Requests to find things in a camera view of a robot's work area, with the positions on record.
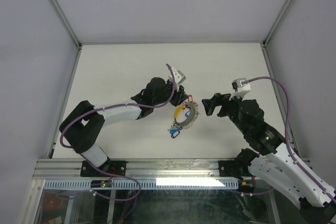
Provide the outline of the red key tag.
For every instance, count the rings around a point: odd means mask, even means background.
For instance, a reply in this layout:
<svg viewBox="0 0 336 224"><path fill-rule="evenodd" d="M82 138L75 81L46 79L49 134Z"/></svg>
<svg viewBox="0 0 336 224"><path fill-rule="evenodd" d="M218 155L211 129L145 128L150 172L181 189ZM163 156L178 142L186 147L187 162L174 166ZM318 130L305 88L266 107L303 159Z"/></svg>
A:
<svg viewBox="0 0 336 224"><path fill-rule="evenodd" d="M189 96L188 96L188 103L193 103L193 96L190 94Z"/></svg>

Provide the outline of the metal keyring holder with rings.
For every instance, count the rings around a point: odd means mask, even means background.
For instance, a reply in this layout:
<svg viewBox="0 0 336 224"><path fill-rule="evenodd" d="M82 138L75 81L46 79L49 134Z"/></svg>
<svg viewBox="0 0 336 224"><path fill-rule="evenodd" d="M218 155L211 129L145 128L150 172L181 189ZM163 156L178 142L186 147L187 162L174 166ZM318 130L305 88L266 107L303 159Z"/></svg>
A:
<svg viewBox="0 0 336 224"><path fill-rule="evenodd" d="M192 124L196 121L199 115L198 111L198 104L193 101L193 103L188 103L188 101L183 102L181 105L183 105L182 111L179 113L184 115L184 120L179 121L178 117L176 119L173 118L173 123L168 129L170 132L171 130L186 130L192 126ZM185 113L187 111L191 110L190 116L188 118L185 117Z"/></svg>

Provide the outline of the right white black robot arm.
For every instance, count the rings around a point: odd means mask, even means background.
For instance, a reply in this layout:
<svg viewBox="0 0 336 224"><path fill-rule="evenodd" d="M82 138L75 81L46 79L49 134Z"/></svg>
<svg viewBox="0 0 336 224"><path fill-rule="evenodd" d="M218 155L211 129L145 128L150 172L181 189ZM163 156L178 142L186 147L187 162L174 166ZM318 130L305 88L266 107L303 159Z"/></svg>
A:
<svg viewBox="0 0 336 224"><path fill-rule="evenodd" d="M223 167L226 174L262 179L291 201L307 223L329 223L335 217L335 188L286 146L285 138L265 122L256 100L216 93L202 104L207 116L220 107L217 116L229 118L249 145Z"/></svg>

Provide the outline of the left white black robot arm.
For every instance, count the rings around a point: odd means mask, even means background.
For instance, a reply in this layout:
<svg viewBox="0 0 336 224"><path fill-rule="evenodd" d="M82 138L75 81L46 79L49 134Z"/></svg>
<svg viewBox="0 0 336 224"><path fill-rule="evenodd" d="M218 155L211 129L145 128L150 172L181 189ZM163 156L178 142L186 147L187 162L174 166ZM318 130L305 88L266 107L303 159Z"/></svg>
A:
<svg viewBox="0 0 336 224"><path fill-rule="evenodd" d="M90 162L97 175L104 176L113 173L113 169L112 161L96 143L103 127L143 119L154 111L155 106L169 102L177 107L187 98L183 86L173 89L170 80L155 77L138 94L120 106L114 104L111 109L100 109L87 100L81 101L63 120L59 131L69 147Z"/></svg>

